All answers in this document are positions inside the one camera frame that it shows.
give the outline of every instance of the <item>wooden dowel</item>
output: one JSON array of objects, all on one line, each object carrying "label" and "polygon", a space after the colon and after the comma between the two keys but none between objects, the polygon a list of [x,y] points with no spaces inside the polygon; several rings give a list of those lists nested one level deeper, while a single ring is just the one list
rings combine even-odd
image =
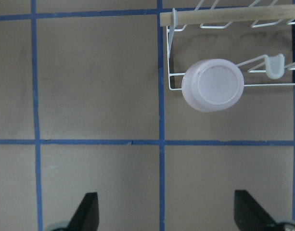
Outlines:
[{"label": "wooden dowel", "polygon": [[[173,24],[173,13],[161,13],[160,25]],[[279,20],[295,18],[295,4],[256,6],[177,12],[178,26],[200,23],[247,22],[255,20]]]}]

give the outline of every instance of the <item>white plastic container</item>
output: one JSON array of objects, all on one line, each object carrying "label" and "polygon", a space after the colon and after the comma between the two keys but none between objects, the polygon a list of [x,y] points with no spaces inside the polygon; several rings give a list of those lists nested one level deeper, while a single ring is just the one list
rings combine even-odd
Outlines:
[{"label": "white plastic container", "polygon": [[186,102],[195,110],[220,111],[240,99],[244,77],[240,69],[228,60],[202,60],[187,70],[181,90]]}]

